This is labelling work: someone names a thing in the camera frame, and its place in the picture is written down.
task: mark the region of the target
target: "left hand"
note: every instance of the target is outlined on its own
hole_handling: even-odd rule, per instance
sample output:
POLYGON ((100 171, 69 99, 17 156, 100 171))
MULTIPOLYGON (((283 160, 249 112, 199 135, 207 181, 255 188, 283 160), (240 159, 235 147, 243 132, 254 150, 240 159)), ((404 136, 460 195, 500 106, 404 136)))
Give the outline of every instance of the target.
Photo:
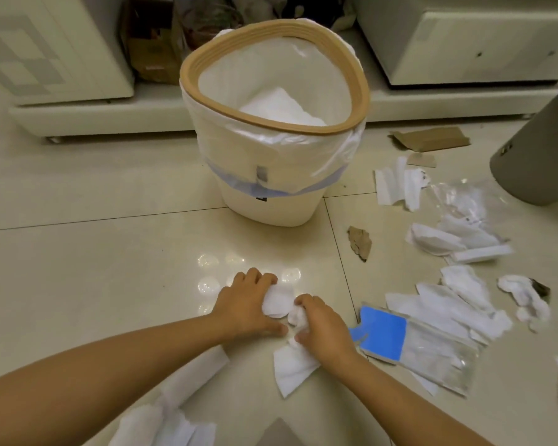
POLYGON ((246 274, 238 272, 231 286, 219 293, 210 315, 225 324, 231 339, 264 334, 283 337, 287 335, 287 326, 262 313, 265 294, 276 283, 276 275, 261 275, 256 268, 246 274))

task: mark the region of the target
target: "right arm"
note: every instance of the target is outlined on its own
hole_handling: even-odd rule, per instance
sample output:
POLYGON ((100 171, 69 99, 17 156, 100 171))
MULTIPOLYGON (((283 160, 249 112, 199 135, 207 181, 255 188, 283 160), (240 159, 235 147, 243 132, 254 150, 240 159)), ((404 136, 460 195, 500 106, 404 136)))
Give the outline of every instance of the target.
POLYGON ((309 331, 296 340, 351 390, 397 446, 492 446, 357 353, 341 317, 318 296, 303 294, 309 331))

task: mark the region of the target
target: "tile floor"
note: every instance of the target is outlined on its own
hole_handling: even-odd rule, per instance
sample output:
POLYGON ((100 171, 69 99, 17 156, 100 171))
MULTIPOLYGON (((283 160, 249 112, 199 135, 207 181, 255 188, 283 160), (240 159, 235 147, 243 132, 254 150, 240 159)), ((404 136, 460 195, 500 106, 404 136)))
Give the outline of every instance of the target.
MULTIPOLYGON (((473 144, 436 152, 432 179, 487 176, 490 155, 521 125, 461 125, 473 144)), ((310 222, 278 228, 225 208, 193 134, 47 145, 8 118, 0 95, 0 375, 88 341, 206 313, 215 288, 249 266, 321 295, 350 326, 362 301, 384 305, 386 291, 436 282, 444 262, 403 239, 412 222, 436 221, 426 196, 416 213, 376 203, 372 170, 405 153, 387 138, 389 128, 368 128, 310 222), (349 225, 372 236, 367 263, 349 248, 349 225)), ((511 206, 514 216, 500 230, 517 254, 475 268, 509 314, 513 302, 495 289, 496 277, 524 273, 550 285, 551 327, 534 335, 515 323, 484 352, 467 400, 446 391, 432 398, 407 371, 377 366, 499 446, 558 445, 558 204, 511 206)), ((309 446, 390 444, 321 370, 282 400, 272 371, 280 345, 270 339, 229 347, 230 365, 185 405, 188 418, 216 422, 218 445, 254 445, 278 416, 309 446)), ((106 445, 115 428, 88 444, 106 445)))

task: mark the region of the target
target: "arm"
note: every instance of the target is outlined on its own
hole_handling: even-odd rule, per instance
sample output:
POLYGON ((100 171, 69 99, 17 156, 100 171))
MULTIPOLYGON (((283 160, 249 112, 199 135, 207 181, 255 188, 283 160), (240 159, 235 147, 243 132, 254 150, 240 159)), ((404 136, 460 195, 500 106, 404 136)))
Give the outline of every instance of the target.
POLYGON ((357 353, 347 326, 318 296, 304 294, 309 332, 296 340, 348 387, 397 446, 492 446, 357 353))
POLYGON ((236 337, 285 335, 262 313, 273 274, 240 272, 210 315, 85 344, 0 377, 0 446, 81 445, 168 375, 236 337))

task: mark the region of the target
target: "gray cylinder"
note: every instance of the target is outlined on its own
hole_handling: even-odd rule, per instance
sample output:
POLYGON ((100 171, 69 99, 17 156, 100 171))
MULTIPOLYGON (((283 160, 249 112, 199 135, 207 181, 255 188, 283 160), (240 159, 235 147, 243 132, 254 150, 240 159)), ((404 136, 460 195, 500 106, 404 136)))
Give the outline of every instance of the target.
POLYGON ((558 201, 558 95, 492 156, 490 170, 523 202, 558 201))

